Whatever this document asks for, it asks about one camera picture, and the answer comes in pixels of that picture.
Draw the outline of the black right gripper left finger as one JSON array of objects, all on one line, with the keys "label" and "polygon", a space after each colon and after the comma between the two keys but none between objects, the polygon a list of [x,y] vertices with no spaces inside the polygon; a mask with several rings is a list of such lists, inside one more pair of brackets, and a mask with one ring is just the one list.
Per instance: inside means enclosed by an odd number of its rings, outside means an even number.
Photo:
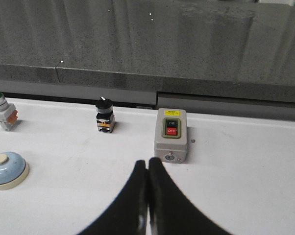
[{"label": "black right gripper left finger", "polygon": [[109,207],[80,235],[145,235],[147,226],[145,161],[136,161],[126,184]]}]

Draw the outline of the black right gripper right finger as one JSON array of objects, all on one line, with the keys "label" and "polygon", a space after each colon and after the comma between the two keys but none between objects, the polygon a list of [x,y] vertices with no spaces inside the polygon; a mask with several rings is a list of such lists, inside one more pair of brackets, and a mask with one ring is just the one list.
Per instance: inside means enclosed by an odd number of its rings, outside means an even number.
[{"label": "black right gripper right finger", "polygon": [[182,193],[161,160],[151,158],[149,172],[149,211],[153,235],[228,235]]}]

